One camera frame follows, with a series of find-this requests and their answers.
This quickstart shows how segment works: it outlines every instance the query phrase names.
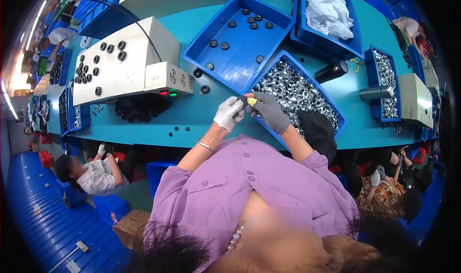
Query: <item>pile of metal washers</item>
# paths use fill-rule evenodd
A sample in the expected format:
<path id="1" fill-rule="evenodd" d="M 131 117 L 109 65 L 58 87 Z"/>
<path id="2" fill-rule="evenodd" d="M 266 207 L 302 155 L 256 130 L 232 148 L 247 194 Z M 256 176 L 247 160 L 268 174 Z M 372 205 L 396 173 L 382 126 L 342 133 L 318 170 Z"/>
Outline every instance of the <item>pile of metal washers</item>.
<path id="1" fill-rule="evenodd" d="M 383 98 L 383 118 L 392 119 L 397 118 L 397 97 L 395 97 L 395 72 L 392 70 L 389 57 L 385 54 L 381 54 L 379 51 L 373 51 L 377 69 L 379 73 L 379 79 L 381 86 L 390 85 L 394 91 L 394 95 L 391 98 Z"/>
<path id="2" fill-rule="evenodd" d="M 298 117 L 301 110 L 317 111 L 325 115 L 330 120 L 333 130 L 338 130 L 337 112 L 331 107 L 328 100 L 322 97 L 321 93 L 310 83 L 310 80 L 297 74 L 285 61 L 278 60 L 276 65 L 256 84 L 251 92 L 275 95 L 283 113 L 298 129 L 301 136 L 304 136 Z"/>

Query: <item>white gloved hand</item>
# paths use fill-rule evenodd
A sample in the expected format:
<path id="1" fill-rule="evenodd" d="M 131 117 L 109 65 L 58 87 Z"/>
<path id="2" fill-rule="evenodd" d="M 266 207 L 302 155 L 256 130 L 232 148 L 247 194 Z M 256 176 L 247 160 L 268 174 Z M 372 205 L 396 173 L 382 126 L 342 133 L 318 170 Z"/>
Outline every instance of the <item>white gloved hand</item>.
<path id="1" fill-rule="evenodd" d="M 99 149 L 98 149 L 98 155 L 99 156 L 104 156 L 104 154 L 106 154 L 106 150 L 104 149 L 104 144 L 101 144 L 99 145 Z"/>
<path id="2" fill-rule="evenodd" d="M 230 133 L 237 122 L 242 121 L 244 114 L 243 102 L 237 101 L 237 97 L 229 97 L 218 107 L 213 120 L 219 127 L 224 127 Z"/>

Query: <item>red stool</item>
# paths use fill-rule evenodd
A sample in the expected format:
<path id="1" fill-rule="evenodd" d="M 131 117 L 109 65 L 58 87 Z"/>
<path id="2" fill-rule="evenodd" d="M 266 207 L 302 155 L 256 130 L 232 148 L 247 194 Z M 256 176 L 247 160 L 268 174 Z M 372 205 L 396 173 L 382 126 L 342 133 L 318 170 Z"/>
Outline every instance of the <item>red stool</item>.
<path id="1" fill-rule="evenodd" d="M 51 144 L 50 133 L 42 133 L 42 134 L 40 134 L 40 143 L 41 144 Z"/>

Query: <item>wall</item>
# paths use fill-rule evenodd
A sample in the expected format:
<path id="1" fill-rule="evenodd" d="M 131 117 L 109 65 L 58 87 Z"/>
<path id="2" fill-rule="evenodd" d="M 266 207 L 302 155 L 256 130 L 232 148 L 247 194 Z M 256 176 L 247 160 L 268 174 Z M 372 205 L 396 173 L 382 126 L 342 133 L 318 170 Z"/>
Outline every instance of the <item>wall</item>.
<path id="1" fill-rule="evenodd" d="M 30 96 L 10 97 L 11 104 L 16 112 L 22 108 L 27 108 Z M 31 135 L 24 134 L 24 122 L 16 123 L 14 118 L 8 121 L 10 134 L 11 154 L 17 154 L 29 150 L 29 142 L 32 141 Z"/>

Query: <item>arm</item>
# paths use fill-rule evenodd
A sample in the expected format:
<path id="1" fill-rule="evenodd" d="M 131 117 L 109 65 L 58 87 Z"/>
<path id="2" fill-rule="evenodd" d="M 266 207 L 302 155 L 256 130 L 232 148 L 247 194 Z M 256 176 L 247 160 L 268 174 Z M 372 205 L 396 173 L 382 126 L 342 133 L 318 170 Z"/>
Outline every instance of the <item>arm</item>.
<path id="1" fill-rule="evenodd" d="M 213 121 L 213 124 L 205 133 L 203 138 L 201 138 L 201 141 L 202 143 L 214 149 L 224 140 L 224 137 L 226 137 L 228 134 L 229 132 L 225 128 L 219 127 L 218 124 Z M 197 143 L 181 159 L 177 166 L 184 170 L 194 171 L 208 158 L 210 158 L 212 153 L 213 151 Z"/>
<path id="2" fill-rule="evenodd" d="M 112 153 L 108 153 L 106 158 L 109 160 L 109 164 L 111 164 L 111 169 L 115 179 L 115 187 L 124 184 L 125 180 L 123 179 L 122 171 L 120 171 L 120 167 L 118 166 L 117 161 L 115 161 L 114 155 Z"/>
<path id="3" fill-rule="evenodd" d="M 301 162 L 308 157 L 314 149 L 309 145 L 306 140 L 299 135 L 298 130 L 289 125 L 288 128 L 280 135 L 282 140 L 287 145 L 288 149 L 296 162 Z"/>

